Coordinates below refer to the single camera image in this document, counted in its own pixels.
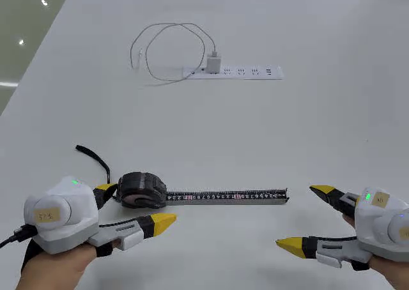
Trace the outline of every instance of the label sticker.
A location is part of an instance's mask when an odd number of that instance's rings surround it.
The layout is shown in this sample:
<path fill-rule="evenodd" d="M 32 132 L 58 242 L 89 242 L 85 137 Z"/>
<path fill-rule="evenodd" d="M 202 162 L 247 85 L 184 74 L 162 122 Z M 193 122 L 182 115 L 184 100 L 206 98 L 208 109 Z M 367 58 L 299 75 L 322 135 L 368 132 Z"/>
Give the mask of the label sticker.
<path fill-rule="evenodd" d="M 389 194 L 378 191 L 375 193 L 372 205 L 380 208 L 385 208 L 389 200 Z"/>
<path fill-rule="evenodd" d="M 409 240 L 409 227 L 400 228 L 399 235 L 402 240 Z"/>
<path fill-rule="evenodd" d="M 34 209 L 34 221 L 36 223 L 51 223 L 58 222 L 60 220 L 59 208 L 45 208 L 45 209 Z"/>

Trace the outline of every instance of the tape measure blade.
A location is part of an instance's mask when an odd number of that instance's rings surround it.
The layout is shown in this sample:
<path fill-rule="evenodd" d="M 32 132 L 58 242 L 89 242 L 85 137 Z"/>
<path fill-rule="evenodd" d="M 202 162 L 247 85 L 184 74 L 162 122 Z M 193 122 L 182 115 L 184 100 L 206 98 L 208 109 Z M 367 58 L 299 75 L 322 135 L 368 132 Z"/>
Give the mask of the tape measure blade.
<path fill-rule="evenodd" d="M 167 206 L 183 206 L 183 205 L 283 205 L 288 201 L 285 199 L 194 199 L 191 201 L 166 201 Z"/>
<path fill-rule="evenodd" d="M 281 205 L 288 201 L 287 189 L 245 191 L 168 192 L 166 204 L 177 205 Z"/>

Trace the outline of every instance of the white power strip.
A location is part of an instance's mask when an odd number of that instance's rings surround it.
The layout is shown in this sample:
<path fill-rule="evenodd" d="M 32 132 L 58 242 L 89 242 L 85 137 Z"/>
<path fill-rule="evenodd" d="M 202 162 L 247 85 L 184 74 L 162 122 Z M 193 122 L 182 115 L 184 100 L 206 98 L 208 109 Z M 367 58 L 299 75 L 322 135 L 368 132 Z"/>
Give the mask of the white power strip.
<path fill-rule="evenodd" d="M 188 76 L 194 68 L 183 68 L 183 77 Z M 280 66 L 274 65 L 222 65 L 220 73 L 206 73 L 205 68 L 200 68 L 192 73 L 188 79 L 283 79 L 284 74 Z"/>

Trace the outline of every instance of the human hand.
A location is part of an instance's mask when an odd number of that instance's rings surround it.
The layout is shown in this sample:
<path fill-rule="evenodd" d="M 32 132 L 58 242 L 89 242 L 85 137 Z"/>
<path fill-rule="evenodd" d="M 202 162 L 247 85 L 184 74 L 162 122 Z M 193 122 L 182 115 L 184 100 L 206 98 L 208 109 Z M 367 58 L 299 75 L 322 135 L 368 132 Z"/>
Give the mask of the human hand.
<path fill-rule="evenodd" d="M 355 227 L 355 221 L 343 215 L 343 218 L 352 227 Z M 372 256 L 369 260 L 369 267 L 381 273 L 386 280 L 396 290 L 409 289 L 409 263 L 397 263 L 378 256 Z"/>
<path fill-rule="evenodd" d="M 95 257 L 89 244 L 55 255 L 42 252 L 27 262 L 16 290 L 73 290 Z"/>

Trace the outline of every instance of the white tabletop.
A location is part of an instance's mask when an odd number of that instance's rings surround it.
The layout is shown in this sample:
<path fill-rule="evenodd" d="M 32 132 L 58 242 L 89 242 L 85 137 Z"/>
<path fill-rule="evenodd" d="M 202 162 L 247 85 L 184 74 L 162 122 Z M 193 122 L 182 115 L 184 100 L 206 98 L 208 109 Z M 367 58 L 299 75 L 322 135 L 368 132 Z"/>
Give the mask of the white tabletop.
<path fill-rule="evenodd" d="M 22 223 L 29 194 L 71 174 L 92 187 L 150 171 L 170 190 L 284 188 L 285 206 L 179 206 L 163 235 L 92 263 L 78 289 L 388 289 L 372 271 L 301 260 L 288 236 L 350 236 L 312 183 L 409 200 L 409 0 L 67 0 L 0 118 L 0 229 Z M 278 64 L 282 81 L 188 80 L 146 87 L 128 48 L 153 22 L 195 22 L 228 64 Z M 196 61 L 170 31 L 157 66 Z M 103 221 L 133 217 L 110 202 Z M 0 250 L 19 278 L 23 244 Z"/>

